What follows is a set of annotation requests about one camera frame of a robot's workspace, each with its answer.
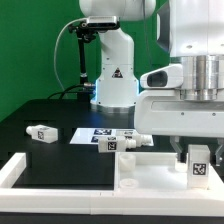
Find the white paper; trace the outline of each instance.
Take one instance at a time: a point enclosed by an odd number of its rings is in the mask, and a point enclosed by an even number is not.
[[[70,144],[98,144],[99,136],[116,136],[117,130],[131,130],[133,129],[110,129],[110,128],[77,128],[73,135]],[[151,143],[147,146],[153,146],[153,138],[151,136]]]

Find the black cable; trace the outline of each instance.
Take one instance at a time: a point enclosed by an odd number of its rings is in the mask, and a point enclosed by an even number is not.
[[[56,95],[61,95],[63,92],[57,92],[57,93],[53,93],[53,94],[51,94],[47,99],[49,100],[51,97],[53,97],[53,96],[56,96]],[[66,94],[70,94],[70,93],[73,93],[73,94],[93,94],[93,92],[92,91],[86,91],[86,92],[81,92],[81,91],[76,91],[76,92],[66,92]]]
[[[73,85],[73,86],[68,87],[67,89],[65,89],[65,90],[62,92],[62,94],[61,94],[61,96],[59,97],[59,99],[62,99],[62,98],[64,97],[64,95],[65,95],[68,91],[70,91],[70,90],[72,90],[72,89],[75,89],[75,88],[83,87],[83,86],[84,86],[84,85]]]

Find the qr code sticker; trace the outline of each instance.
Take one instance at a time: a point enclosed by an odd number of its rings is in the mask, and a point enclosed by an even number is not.
[[[117,142],[108,142],[108,151],[116,151]]]
[[[44,140],[44,133],[42,131],[38,131],[38,138]]]
[[[204,163],[194,163],[193,164],[193,175],[205,176],[207,165]]]
[[[48,129],[50,129],[50,128],[48,128],[48,127],[40,128],[41,131],[46,131],[46,130],[48,130]]]
[[[114,141],[114,140],[116,140],[117,138],[116,137],[108,137],[107,138],[109,141]]]
[[[98,143],[99,142],[99,137],[98,136],[93,136],[91,139],[92,143]]]
[[[94,135],[111,135],[111,129],[95,129]]]
[[[133,135],[133,131],[125,131],[124,135]]]

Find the warning label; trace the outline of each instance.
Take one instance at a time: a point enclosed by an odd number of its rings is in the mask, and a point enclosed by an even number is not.
[[[123,75],[121,74],[121,71],[119,68],[116,69],[116,71],[114,72],[112,78],[123,78]]]

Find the white panel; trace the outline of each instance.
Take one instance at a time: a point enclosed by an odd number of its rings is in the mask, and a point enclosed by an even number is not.
[[[11,188],[26,168],[26,154],[15,153],[0,171],[0,188]]]

